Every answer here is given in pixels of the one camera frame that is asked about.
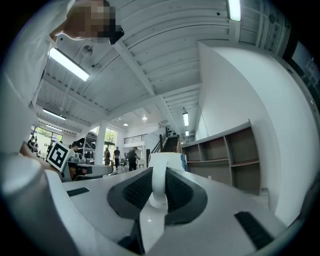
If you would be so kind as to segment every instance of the white ceiling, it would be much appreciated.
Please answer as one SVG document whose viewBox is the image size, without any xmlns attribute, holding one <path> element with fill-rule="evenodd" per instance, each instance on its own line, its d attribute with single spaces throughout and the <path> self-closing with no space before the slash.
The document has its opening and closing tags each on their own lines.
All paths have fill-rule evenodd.
<svg viewBox="0 0 320 256">
<path fill-rule="evenodd" d="M 121 115 L 112 120 L 111 124 L 121 129 L 129 129 L 165 120 L 157 105 L 152 104 Z"/>
<path fill-rule="evenodd" d="M 269 1 L 260 15 L 260 2 L 242 0 L 241 23 L 236 23 L 228 20 L 226 0 L 110 0 L 125 33 L 123 44 L 59 36 L 57 47 L 90 77 L 83 82 L 50 59 L 38 95 L 39 118 L 49 118 L 42 108 L 55 113 L 63 108 L 67 120 L 54 124 L 78 134 L 102 119 L 122 129 L 124 122 L 128 128 L 140 126 L 148 114 L 146 123 L 167 120 L 184 134 L 185 107 L 193 133 L 201 87 L 197 42 L 230 40 L 273 52 L 281 45 L 284 17 Z M 269 13 L 275 24 L 269 23 Z M 92 56 L 84 58 L 84 46 L 93 47 Z"/>
</svg>

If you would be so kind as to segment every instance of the white wall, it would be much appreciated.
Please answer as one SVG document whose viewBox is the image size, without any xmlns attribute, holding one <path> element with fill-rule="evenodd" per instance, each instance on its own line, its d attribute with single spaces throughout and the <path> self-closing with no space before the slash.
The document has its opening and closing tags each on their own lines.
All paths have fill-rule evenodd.
<svg viewBox="0 0 320 256">
<path fill-rule="evenodd" d="M 251 119 L 260 153 L 262 185 L 269 188 L 271 209 L 286 225 L 291 224 L 320 167 L 319 135 L 306 98 L 270 55 L 244 48 L 213 50 L 200 43 L 200 62 L 206 85 L 200 93 L 200 107 L 209 135 L 212 129 L 227 128 L 235 120 Z M 204 133 L 201 121 L 198 130 L 197 138 Z"/>
<path fill-rule="evenodd" d="M 159 129 L 159 124 L 157 122 L 146 123 L 141 126 L 128 128 L 128 132 L 126 133 L 126 138 L 143 135 L 143 134 L 150 134 L 158 129 Z"/>
<path fill-rule="evenodd" d="M 225 58 L 201 43 L 199 51 L 202 77 L 199 106 L 204 119 L 198 113 L 195 138 L 206 138 L 207 132 L 209 136 L 221 133 L 250 119 L 260 154 L 261 186 L 269 189 L 270 209 L 275 212 L 280 159 L 268 111 L 250 83 Z"/>
</svg>

